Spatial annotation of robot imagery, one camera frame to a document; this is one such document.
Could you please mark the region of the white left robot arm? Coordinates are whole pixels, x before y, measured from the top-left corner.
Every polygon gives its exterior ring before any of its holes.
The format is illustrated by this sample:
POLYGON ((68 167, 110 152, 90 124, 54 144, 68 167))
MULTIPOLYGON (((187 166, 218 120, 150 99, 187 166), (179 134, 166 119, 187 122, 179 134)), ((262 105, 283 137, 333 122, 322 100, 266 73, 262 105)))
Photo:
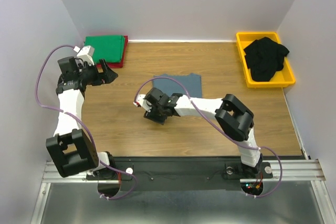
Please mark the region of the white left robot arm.
POLYGON ((61 177, 97 170, 106 179, 116 175, 112 155, 97 152, 92 134, 81 120, 86 87, 109 84, 118 77, 105 60, 99 63, 101 71, 77 57, 58 60, 61 70, 56 88, 58 124, 54 135, 46 140, 46 148, 61 177))

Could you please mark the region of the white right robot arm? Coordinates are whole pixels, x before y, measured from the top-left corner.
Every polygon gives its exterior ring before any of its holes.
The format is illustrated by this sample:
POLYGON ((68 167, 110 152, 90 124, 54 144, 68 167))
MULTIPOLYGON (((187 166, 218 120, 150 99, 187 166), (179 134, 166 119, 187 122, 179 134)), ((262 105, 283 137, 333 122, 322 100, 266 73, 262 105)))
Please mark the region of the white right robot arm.
POLYGON ((254 114, 234 95, 203 99, 181 93, 169 96, 152 88, 138 95, 136 104, 145 109, 146 119, 161 125, 171 116, 201 116, 210 123, 217 121, 215 129, 238 146, 243 174, 253 177, 260 172, 263 157, 255 140, 254 114))

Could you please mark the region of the blue-grey t-shirt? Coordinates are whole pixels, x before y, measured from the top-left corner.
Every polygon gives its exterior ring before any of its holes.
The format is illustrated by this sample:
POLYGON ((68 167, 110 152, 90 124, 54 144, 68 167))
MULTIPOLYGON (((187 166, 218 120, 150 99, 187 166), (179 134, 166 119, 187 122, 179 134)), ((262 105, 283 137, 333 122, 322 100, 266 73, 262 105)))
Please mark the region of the blue-grey t-shirt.
MULTIPOLYGON (((171 76, 168 74, 162 74, 161 77, 168 77, 174 79, 181 83, 189 92, 190 96, 193 98, 202 98, 202 79, 198 74, 190 73, 188 75, 177 75, 171 76)), ((176 82, 164 79, 164 78, 156 78, 152 81, 153 87, 158 88, 163 93, 171 96, 174 93, 181 93, 186 95, 185 90, 176 82)))

